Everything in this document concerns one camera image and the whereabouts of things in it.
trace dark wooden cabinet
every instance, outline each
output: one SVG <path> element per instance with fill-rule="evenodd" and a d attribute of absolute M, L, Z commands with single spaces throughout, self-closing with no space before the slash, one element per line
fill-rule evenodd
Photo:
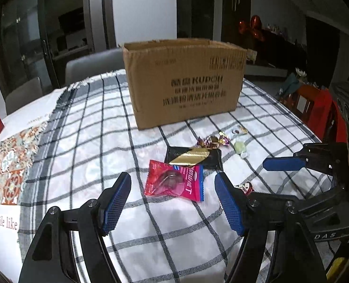
<path fill-rule="evenodd" d="M 239 22 L 251 19 L 251 0 L 223 0 L 221 41 L 241 43 Z"/>

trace metal screw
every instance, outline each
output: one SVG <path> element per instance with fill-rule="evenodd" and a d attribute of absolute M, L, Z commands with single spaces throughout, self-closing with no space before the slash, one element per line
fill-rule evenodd
<path fill-rule="evenodd" d="M 291 214 L 296 214 L 298 212 L 293 206 L 289 206 L 287 209 Z"/>
<path fill-rule="evenodd" d="M 52 208 L 49 209 L 49 213 L 51 215 L 54 215 L 58 211 L 58 208 L 56 206 L 53 206 Z"/>
<path fill-rule="evenodd" d="M 97 204 L 97 199 L 91 199 L 86 202 L 89 207 L 95 206 Z"/>
<path fill-rule="evenodd" d="M 256 199 L 251 199 L 249 200 L 249 204 L 255 208 L 256 206 L 260 205 L 260 202 Z"/>

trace dark doorway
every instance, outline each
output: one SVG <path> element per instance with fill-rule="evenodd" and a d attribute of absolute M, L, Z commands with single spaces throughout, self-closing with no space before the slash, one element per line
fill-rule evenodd
<path fill-rule="evenodd" d="M 192 0 L 192 37 L 213 39 L 214 0 Z"/>

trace floral tile pattern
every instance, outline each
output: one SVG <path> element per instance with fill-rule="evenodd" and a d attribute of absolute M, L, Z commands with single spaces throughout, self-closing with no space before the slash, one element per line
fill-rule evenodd
<path fill-rule="evenodd" d="M 0 142 L 0 204 L 17 205 L 46 125 L 43 122 Z"/>

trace chair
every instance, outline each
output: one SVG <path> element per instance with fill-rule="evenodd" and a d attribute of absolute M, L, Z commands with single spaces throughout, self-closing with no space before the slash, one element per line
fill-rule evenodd
<path fill-rule="evenodd" d="M 304 84 L 299 87 L 299 89 L 295 93 L 290 94 L 286 98 L 281 98 L 280 102 L 284 104 L 289 110 L 291 110 L 305 124 L 307 124 L 319 91 L 319 89 L 312 85 Z M 302 112 L 298 110 L 299 99 L 301 96 L 306 99 L 306 104 Z"/>
<path fill-rule="evenodd" d="M 29 80 L 7 95 L 5 99 L 7 115 L 41 97 L 43 97 L 43 91 L 39 77 Z"/>
<path fill-rule="evenodd" d="M 122 48 L 83 56 L 66 65 L 66 85 L 125 68 Z"/>

